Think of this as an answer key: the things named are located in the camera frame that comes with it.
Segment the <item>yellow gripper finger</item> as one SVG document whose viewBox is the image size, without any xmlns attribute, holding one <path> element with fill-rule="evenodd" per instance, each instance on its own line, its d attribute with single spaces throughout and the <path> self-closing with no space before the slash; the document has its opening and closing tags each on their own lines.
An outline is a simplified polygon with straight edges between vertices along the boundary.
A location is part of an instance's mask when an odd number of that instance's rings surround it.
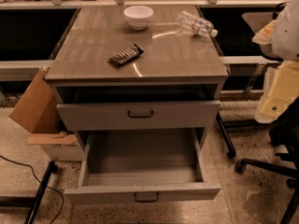
<svg viewBox="0 0 299 224">
<path fill-rule="evenodd" d="M 252 38 L 252 41 L 259 45 L 268 45 L 272 43 L 272 34 L 276 21 L 270 21 Z"/>
<path fill-rule="evenodd" d="M 261 113 L 277 119 L 299 96 L 299 62 L 284 61 L 274 73 L 274 79 Z"/>
</svg>

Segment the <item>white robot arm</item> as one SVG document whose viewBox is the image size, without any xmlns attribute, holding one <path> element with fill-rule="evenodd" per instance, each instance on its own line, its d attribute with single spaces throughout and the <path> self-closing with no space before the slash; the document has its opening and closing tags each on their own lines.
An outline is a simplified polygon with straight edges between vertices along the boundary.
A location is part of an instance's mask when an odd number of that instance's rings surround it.
<svg viewBox="0 0 299 224">
<path fill-rule="evenodd" d="M 291 0 L 252 41 L 270 45 L 272 53 L 283 60 L 254 114 L 258 122 L 270 123 L 299 96 L 299 0 Z"/>
</svg>

